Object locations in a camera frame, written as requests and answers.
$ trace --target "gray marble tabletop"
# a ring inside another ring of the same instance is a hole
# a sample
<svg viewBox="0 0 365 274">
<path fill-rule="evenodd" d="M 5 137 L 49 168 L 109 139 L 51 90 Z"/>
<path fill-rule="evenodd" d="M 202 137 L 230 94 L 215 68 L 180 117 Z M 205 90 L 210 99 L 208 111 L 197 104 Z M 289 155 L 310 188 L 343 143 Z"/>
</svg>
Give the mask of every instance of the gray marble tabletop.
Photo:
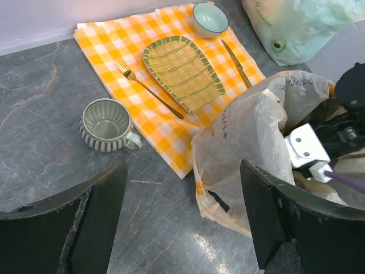
<svg viewBox="0 0 365 274">
<path fill-rule="evenodd" d="M 288 69 L 264 51 L 240 2 L 216 5 L 266 76 Z M 83 109 L 107 96 L 73 39 L 0 57 L 0 211 L 126 161 L 129 183 L 108 273 L 258 273 L 250 238 L 200 216 L 192 173 L 180 180 L 148 143 L 109 154 L 83 143 Z"/>
</svg>

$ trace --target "mug handle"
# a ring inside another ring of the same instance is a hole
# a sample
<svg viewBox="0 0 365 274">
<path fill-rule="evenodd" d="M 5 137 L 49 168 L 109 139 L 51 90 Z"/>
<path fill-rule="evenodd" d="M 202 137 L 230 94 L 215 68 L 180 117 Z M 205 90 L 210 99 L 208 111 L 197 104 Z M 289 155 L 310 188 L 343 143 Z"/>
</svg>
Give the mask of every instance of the mug handle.
<svg viewBox="0 0 365 274">
<path fill-rule="evenodd" d="M 134 132 L 128 132 L 125 138 L 128 140 L 127 144 L 125 145 L 126 147 L 132 150 L 138 150 L 139 148 L 142 148 L 143 139 Z"/>
</svg>

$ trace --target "tableware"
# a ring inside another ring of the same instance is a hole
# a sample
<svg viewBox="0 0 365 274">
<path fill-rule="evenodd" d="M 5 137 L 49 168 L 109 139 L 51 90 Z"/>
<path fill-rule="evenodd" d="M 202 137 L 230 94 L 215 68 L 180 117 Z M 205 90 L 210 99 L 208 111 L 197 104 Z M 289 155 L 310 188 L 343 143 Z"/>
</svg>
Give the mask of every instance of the tableware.
<svg viewBox="0 0 365 274">
<path fill-rule="evenodd" d="M 131 114 L 121 103 L 112 99 L 91 102 L 79 122 L 82 139 L 91 148 L 111 152 L 128 147 L 142 148 L 143 139 L 132 132 Z"/>
<path fill-rule="evenodd" d="M 219 7 L 201 2 L 193 7 L 193 26 L 201 38 L 214 38 L 228 29 L 228 19 Z"/>
<path fill-rule="evenodd" d="M 247 88 L 251 88 L 252 84 L 249 80 L 249 78 L 247 77 L 247 75 L 244 73 L 244 68 L 242 67 L 241 63 L 238 61 L 237 57 L 235 56 L 235 54 L 233 53 L 233 51 L 230 49 L 230 47 L 226 44 L 226 42 L 224 42 L 221 39 L 224 47 L 226 48 L 226 50 L 228 51 L 229 56 L 231 57 L 234 65 L 236 66 L 238 73 L 240 74 L 242 80 L 244 81 L 245 85 Z"/>
<path fill-rule="evenodd" d="M 165 101 L 163 101 L 157 94 L 155 94 L 152 90 L 150 90 L 144 83 L 142 83 L 141 81 L 139 81 L 136 77 L 136 75 L 134 74 L 133 71 L 131 71 L 129 69 L 129 67 L 127 66 L 126 63 L 124 63 L 123 60 L 121 59 L 117 59 L 114 60 L 115 65 L 117 66 L 117 68 L 119 68 L 119 70 L 121 71 L 121 73 L 128 79 L 131 81 L 136 81 L 138 84 L 140 84 L 141 86 L 143 86 L 146 90 L 148 90 L 150 93 L 152 93 L 153 96 L 155 96 L 162 104 L 164 104 L 165 106 L 168 107 L 169 110 L 171 110 L 177 117 L 179 117 L 180 119 L 183 119 L 184 116 L 182 114 L 180 114 L 177 110 L 175 110 L 172 106 L 170 106 L 168 103 L 166 103 Z"/>
<path fill-rule="evenodd" d="M 143 61 L 159 84 L 191 114 L 225 94 L 208 59 L 186 37 L 155 41 L 144 50 Z"/>
</svg>

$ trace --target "knife blade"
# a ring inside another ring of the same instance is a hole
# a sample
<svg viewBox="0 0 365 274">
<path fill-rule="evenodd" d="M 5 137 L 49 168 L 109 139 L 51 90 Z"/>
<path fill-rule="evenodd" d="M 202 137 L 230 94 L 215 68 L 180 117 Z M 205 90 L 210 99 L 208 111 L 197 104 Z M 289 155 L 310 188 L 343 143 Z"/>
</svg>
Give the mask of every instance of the knife blade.
<svg viewBox="0 0 365 274">
<path fill-rule="evenodd" d="M 236 66 L 238 73 L 240 74 L 242 80 L 244 81 L 245 85 L 247 88 L 251 88 L 252 84 L 249 80 L 249 78 L 246 76 L 246 74 L 244 73 L 244 68 L 242 67 L 242 65 L 240 64 L 240 62 L 238 61 L 237 57 L 235 56 L 235 54 L 233 53 L 233 51 L 230 49 L 230 47 L 226 44 L 226 42 L 224 42 L 221 39 L 224 47 L 226 48 L 230 58 L 232 59 L 234 65 Z"/>
</svg>

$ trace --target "fork handle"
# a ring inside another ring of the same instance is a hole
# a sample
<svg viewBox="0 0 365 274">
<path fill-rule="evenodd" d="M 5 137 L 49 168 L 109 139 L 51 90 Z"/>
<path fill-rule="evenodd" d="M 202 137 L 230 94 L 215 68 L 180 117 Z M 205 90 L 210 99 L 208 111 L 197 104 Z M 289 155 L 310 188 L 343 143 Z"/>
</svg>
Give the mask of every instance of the fork handle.
<svg viewBox="0 0 365 274">
<path fill-rule="evenodd" d="M 141 81 L 136 79 L 136 82 L 138 84 L 140 84 L 141 86 L 143 86 L 146 90 L 148 90 L 150 93 L 153 94 L 154 97 L 156 97 L 162 104 L 164 104 L 165 106 L 167 106 L 167 108 L 169 110 L 171 110 L 177 117 L 179 117 L 180 119 L 183 119 L 184 116 L 182 116 L 181 113 L 179 113 L 177 110 L 175 110 L 172 106 L 170 106 L 168 103 L 166 103 L 165 101 L 163 101 L 157 94 L 155 94 L 152 90 L 150 90 L 148 87 L 145 86 L 144 83 L 142 83 Z"/>
</svg>

